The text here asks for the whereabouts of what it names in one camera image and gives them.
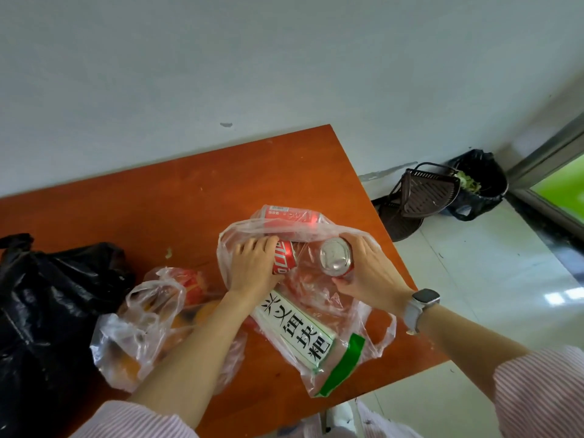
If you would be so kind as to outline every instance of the hand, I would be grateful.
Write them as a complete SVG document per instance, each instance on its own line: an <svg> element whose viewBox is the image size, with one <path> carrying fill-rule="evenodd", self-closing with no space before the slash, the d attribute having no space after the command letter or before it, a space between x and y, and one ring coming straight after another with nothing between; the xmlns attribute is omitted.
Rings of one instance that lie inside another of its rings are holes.
<svg viewBox="0 0 584 438"><path fill-rule="evenodd" d="M245 244L237 244L231 261L231 288L229 293L238 295L249 312L261 302L280 281L282 275L273 275L274 253L277 236L250 238Z"/></svg>
<svg viewBox="0 0 584 438"><path fill-rule="evenodd" d="M412 297L394 264L381 248L364 236L341 234L353 250L353 279L333 278L339 292L350 295L369 306L403 316Z"/></svg>

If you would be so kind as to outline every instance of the person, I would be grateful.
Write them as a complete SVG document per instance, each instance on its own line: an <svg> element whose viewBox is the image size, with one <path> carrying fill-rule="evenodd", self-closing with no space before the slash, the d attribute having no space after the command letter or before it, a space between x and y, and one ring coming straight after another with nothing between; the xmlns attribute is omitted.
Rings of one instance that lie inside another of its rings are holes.
<svg viewBox="0 0 584 438"><path fill-rule="evenodd" d="M351 281L334 279L338 290L403 317L413 291L391 261L369 238L342 236L352 246L354 272ZM72 437L196 437L194 429L213 395L235 334L281 279L272 275L277 241L271 236L237 246L232 284L215 312L148 375L127 402L104 403ZM440 304L423 310L417 328L495 403L506 438L584 436L581 350L532 352ZM376 436L417 436L390 428L388 420L377 421Z"/></svg>

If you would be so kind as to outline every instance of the orange tabletop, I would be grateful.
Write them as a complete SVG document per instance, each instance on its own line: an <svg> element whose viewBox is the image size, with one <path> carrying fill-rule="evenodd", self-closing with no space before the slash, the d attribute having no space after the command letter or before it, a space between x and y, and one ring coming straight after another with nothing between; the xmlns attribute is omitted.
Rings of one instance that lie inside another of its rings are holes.
<svg viewBox="0 0 584 438"><path fill-rule="evenodd" d="M46 252L109 241L126 251L139 278L156 266L180 266L223 287L218 235L264 204L317 210L369 232L414 286L330 125L3 198L0 235L30 232L33 248ZM388 323L387 314L372 313L373 340ZM239 373L211 400L197 432L252 438L445 360L400 323L382 358L358 367L329 397L310 398L298 371L250 332ZM106 399L126 396L96 375L63 436Z"/></svg>

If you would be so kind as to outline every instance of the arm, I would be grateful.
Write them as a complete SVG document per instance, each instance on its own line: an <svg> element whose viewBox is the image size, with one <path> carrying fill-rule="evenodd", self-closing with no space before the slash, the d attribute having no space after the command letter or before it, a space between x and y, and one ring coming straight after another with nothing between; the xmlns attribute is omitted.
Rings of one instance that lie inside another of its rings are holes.
<svg viewBox="0 0 584 438"><path fill-rule="evenodd" d="M197 427L241 323L281 278L272 275L277 242L271 236L236 246L229 292L208 320L148 375L128 401L162 415L177 414L190 427Z"/></svg>
<svg viewBox="0 0 584 438"><path fill-rule="evenodd" d="M381 249L362 236L343 234L353 248L355 264L351 282L334 279L340 292L400 318L411 299L393 263ZM464 372L490 400L495 397L493 376L500 364L530 353L529 349L441 305L424 310L418 329Z"/></svg>

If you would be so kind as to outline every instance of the can lid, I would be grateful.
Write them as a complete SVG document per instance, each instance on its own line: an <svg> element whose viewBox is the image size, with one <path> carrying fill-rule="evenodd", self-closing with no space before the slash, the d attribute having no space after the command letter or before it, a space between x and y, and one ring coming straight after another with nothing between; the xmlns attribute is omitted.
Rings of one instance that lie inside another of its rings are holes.
<svg viewBox="0 0 584 438"><path fill-rule="evenodd" d="M351 267L351 248L339 236L329 238L320 248L321 269L327 275L339 277Z"/></svg>

